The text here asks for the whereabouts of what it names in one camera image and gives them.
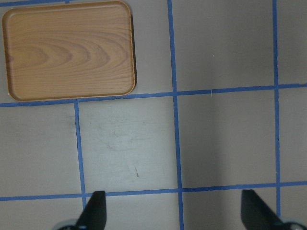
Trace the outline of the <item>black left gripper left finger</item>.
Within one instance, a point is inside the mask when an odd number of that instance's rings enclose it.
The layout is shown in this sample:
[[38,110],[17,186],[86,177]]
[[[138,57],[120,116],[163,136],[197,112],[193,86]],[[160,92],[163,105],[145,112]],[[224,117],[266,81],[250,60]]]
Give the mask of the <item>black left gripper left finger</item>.
[[106,226],[106,193],[95,191],[90,197],[75,227],[77,230],[104,230]]

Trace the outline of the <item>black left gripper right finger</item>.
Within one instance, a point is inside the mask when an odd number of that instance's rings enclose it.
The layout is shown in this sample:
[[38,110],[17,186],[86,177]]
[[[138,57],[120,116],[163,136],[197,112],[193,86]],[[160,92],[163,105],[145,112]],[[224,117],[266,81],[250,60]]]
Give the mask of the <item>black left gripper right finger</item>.
[[240,216],[247,230],[286,230],[288,227],[252,189],[242,190]]

